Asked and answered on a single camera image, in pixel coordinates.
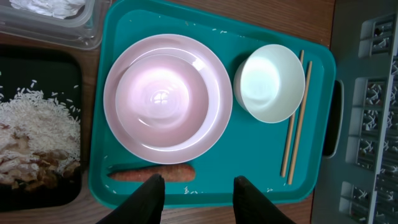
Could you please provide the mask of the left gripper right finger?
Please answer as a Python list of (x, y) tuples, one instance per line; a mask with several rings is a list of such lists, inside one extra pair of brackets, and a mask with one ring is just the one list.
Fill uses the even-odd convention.
[(236, 224), (295, 224), (247, 178), (234, 178), (233, 209)]

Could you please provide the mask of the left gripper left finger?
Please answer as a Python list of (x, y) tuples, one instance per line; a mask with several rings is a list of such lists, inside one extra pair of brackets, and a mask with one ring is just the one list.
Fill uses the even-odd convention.
[(165, 180), (154, 174), (97, 224), (160, 224), (164, 202)]

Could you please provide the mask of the wooden chopstick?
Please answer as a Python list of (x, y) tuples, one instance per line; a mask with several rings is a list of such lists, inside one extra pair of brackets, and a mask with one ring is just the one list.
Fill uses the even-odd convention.
[(291, 143), (292, 143), (292, 135), (293, 135), (293, 130), (294, 130), (294, 123), (295, 123), (295, 112), (293, 112), (293, 114), (289, 118), (289, 128), (288, 128), (288, 132), (287, 132), (287, 139), (285, 142), (285, 149), (284, 149), (284, 158), (282, 161), (282, 168), (281, 168), (281, 172), (280, 172), (281, 177), (285, 177), (286, 172), (287, 172), (287, 163), (289, 161), (290, 147), (291, 147)]
[(301, 133), (302, 133), (303, 119), (304, 119), (304, 115), (305, 115), (305, 107), (307, 104), (308, 89), (309, 89), (309, 84), (310, 84), (310, 79), (311, 79), (311, 74), (312, 74), (312, 65), (313, 65), (313, 62), (309, 61), (308, 68), (307, 68), (307, 76), (306, 76), (306, 81), (305, 81), (305, 91), (303, 94), (302, 104), (300, 105), (300, 113), (299, 113), (299, 117), (298, 117), (298, 121), (297, 121), (294, 148), (293, 148), (293, 153), (292, 153), (292, 159), (290, 162), (290, 169), (289, 169), (289, 176), (288, 176), (288, 184), (289, 185), (292, 185), (293, 179), (294, 179), (295, 166), (297, 163), (297, 155), (298, 155), (300, 138), (301, 138)]

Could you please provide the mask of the pink plate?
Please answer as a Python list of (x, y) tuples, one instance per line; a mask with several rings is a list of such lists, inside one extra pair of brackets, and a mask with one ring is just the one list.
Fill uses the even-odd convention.
[[(206, 118), (197, 133), (170, 147), (148, 146), (130, 137), (118, 119), (115, 104), (116, 89), (125, 71), (138, 60), (159, 54), (176, 56), (193, 65), (206, 84), (209, 99)], [(130, 153), (157, 164), (188, 162), (208, 151), (224, 133), (232, 107), (233, 92), (224, 65), (207, 46), (184, 35), (158, 34), (132, 44), (112, 65), (104, 84), (103, 108), (114, 137)]]

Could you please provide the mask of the large white bowl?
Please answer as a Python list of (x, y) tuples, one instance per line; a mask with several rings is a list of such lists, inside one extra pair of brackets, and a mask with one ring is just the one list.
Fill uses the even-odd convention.
[(302, 63), (283, 45), (262, 46), (238, 67), (233, 92), (239, 105), (258, 121), (284, 121), (295, 113), (303, 99)]

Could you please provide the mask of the grey dishwasher rack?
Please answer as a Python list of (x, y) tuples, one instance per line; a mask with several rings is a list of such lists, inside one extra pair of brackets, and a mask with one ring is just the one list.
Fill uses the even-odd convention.
[(397, 0), (335, 3), (336, 80), (312, 223), (397, 222)]

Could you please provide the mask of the orange carrot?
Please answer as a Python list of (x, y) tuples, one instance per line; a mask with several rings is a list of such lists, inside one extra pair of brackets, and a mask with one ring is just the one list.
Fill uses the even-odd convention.
[(174, 164), (117, 171), (111, 173), (109, 177), (122, 182), (145, 182), (155, 174), (161, 175), (166, 182), (190, 182), (196, 176), (196, 172), (191, 165)]

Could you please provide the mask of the teal plastic serving tray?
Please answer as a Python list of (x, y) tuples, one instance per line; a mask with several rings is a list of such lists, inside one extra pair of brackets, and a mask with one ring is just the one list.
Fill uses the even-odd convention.
[(191, 161), (195, 179), (166, 185), (165, 206), (229, 206), (233, 180), (239, 175), (274, 203), (305, 199), (317, 181), (335, 84), (336, 65), (331, 52), (306, 40), (166, 1), (118, 1), (106, 15), (88, 178), (94, 198), (115, 208), (139, 186), (137, 182), (108, 177), (114, 170), (147, 166), (147, 162), (128, 152), (111, 132), (103, 109), (104, 84), (113, 63), (130, 45), (163, 33), (186, 35), (205, 44), (217, 54), (230, 76), (247, 55), (266, 44), (280, 44), (296, 54), (303, 53), (305, 66), (312, 69), (291, 184), (280, 176), (288, 122), (262, 123), (234, 105), (220, 140)]

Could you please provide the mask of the white rice pile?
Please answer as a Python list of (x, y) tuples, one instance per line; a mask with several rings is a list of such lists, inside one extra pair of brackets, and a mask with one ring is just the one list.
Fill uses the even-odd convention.
[(6, 98), (1, 87), (1, 151), (19, 147), (22, 152), (61, 152), (69, 160), (80, 159), (79, 109), (72, 99), (49, 97), (42, 90), (17, 88)]

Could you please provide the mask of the peanut shells pile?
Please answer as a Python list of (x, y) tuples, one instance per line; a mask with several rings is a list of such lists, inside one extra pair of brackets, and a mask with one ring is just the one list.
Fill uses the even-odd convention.
[(30, 137), (20, 128), (1, 124), (1, 184), (12, 189), (23, 186), (33, 192), (41, 187), (54, 189), (62, 179), (75, 175), (80, 160), (71, 154), (54, 149), (43, 151), (32, 149)]

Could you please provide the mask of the black plastic tray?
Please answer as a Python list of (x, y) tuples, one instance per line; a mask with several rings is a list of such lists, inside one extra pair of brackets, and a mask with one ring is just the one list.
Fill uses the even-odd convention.
[[(82, 73), (78, 62), (59, 50), (1, 45), (1, 101), (14, 97), (17, 90), (42, 90), (44, 98), (65, 103), (74, 118), (80, 119)], [(44, 185), (27, 191), (1, 185), (1, 211), (56, 207), (70, 203), (81, 190), (81, 167), (65, 178), (57, 175), (56, 186)]]

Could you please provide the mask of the clear plastic bin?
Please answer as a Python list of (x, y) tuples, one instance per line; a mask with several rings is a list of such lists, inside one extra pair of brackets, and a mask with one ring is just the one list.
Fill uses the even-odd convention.
[(102, 41), (111, 0), (1, 1), (1, 32), (81, 50)]

